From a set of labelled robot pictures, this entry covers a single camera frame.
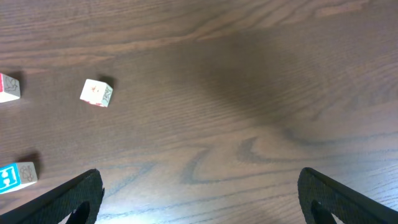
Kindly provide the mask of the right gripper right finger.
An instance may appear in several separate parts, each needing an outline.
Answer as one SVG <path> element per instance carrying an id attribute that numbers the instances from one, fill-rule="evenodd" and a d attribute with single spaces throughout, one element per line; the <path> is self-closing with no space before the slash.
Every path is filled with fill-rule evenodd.
<path id="1" fill-rule="evenodd" d="M 298 199 L 305 221 L 310 224 L 397 223 L 397 211 L 329 178 L 315 169 L 301 170 Z"/>

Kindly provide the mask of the red letter I block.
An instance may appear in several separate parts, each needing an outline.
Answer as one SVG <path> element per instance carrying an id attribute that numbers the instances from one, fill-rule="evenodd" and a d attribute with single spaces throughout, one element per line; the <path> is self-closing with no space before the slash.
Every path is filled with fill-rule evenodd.
<path id="1" fill-rule="evenodd" d="M 18 100 L 21 98 L 21 89 L 19 80 L 1 74 L 1 103 Z"/>

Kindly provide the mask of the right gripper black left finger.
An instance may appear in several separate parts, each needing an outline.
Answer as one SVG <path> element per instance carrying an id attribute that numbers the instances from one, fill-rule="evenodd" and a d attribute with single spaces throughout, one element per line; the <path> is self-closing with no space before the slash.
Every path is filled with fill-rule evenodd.
<path id="1" fill-rule="evenodd" d="M 104 188 L 99 170 L 90 169 L 53 190 L 1 215 L 4 224 L 94 224 Z"/>

